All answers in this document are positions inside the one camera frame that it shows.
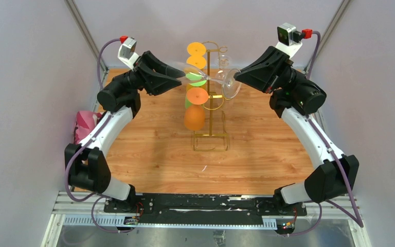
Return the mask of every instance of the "wooden surface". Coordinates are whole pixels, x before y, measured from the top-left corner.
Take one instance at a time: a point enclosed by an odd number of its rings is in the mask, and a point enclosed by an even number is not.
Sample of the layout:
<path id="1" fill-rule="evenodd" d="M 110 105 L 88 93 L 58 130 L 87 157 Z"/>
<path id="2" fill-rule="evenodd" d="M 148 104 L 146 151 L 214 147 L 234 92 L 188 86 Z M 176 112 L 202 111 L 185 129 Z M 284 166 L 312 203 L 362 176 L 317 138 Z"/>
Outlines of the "wooden surface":
<path id="1" fill-rule="evenodd" d="M 125 71 L 111 69 L 107 82 Z M 313 171 L 294 132 L 269 107 L 269 95 L 247 85 L 225 109 L 229 150 L 193 151 L 185 93 L 185 86 L 159 96 L 140 92 L 140 111 L 107 156 L 114 177 L 137 192 L 272 195 Z"/>

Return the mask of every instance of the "orange disc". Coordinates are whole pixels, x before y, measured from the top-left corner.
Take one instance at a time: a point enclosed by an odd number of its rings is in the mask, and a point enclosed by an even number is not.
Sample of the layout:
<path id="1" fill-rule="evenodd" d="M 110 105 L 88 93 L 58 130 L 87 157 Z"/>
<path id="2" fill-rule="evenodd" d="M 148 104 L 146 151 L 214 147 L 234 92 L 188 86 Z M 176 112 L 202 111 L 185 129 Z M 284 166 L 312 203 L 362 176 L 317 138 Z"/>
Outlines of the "orange disc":
<path id="1" fill-rule="evenodd" d="M 187 59 L 187 63 L 197 67 L 198 69 L 203 69 L 207 64 L 207 60 L 204 57 L 191 56 Z"/>
<path id="2" fill-rule="evenodd" d="M 189 130 L 200 130 L 205 126 L 205 110 L 202 106 L 192 104 L 184 114 L 184 125 Z"/>
<path id="3" fill-rule="evenodd" d="M 201 87 L 194 87 L 187 91 L 187 99 L 192 104 L 204 104 L 208 100 L 208 93 Z"/>
<path id="4" fill-rule="evenodd" d="M 187 46 L 187 51 L 192 56 L 203 56 L 207 52 L 207 48 L 202 43 L 193 42 Z"/>

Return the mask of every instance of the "white wall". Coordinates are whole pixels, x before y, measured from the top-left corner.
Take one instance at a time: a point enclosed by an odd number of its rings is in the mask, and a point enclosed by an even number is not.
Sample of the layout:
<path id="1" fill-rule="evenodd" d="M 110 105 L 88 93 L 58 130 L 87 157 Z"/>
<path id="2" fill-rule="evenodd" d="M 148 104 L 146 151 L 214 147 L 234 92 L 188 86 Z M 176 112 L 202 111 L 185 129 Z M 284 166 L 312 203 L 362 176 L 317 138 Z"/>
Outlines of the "white wall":
<path id="1" fill-rule="evenodd" d="M 374 247 L 395 246 L 395 1 L 352 1 L 317 60 L 330 135 L 360 169 L 355 195 Z"/>
<path id="2" fill-rule="evenodd" d="M 76 0 L 84 21 L 100 48 L 127 35 L 137 39 L 137 52 L 153 52 L 162 61 L 186 61 L 187 45 L 212 40 L 228 46 L 233 66 L 255 61 L 276 45 L 276 27 L 288 22 L 298 29 L 326 30 L 341 0 Z M 294 57 L 305 66 L 315 41 L 304 42 Z M 117 45 L 105 50 L 109 66 L 125 67 Z"/>
<path id="3" fill-rule="evenodd" d="M 0 1 L 0 246 L 40 246 L 95 66 L 64 1 Z"/>

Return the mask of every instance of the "pink cloth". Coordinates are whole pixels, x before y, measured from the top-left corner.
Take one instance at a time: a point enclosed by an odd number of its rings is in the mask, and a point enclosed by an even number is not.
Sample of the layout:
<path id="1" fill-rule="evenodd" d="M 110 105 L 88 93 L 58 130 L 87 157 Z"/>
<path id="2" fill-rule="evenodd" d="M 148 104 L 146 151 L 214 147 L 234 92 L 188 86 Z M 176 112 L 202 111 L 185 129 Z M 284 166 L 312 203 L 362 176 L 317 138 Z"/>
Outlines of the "pink cloth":
<path id="1" fill-rule="evenodd" d="M 94 130 L 101 113 L 91 111 L 79 111 L 76 114 L 74 143 L 78 144 L 82 139 L 86 138 L 92 130 Z"/>

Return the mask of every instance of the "red connector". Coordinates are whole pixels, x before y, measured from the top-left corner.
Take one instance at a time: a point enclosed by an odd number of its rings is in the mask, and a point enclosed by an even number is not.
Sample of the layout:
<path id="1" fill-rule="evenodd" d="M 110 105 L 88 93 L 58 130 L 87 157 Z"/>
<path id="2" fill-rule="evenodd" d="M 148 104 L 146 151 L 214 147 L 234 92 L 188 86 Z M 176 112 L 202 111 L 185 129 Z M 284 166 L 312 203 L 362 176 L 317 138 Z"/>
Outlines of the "red connector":
<path id="1" fill-rule="evenodd" d="M 127 40 L 128 36 L 122 36 L 120 37 L 120 42 L 123 44 L 125 40 Z"/>
<path id="2" fill-rule="evenodd" d="M 309 39 L 313 35 L 313 30 L 312 29 L 304 29 L 304 30 L 302 30 L 302 33 L 303 33 L 304 39 Z"/>

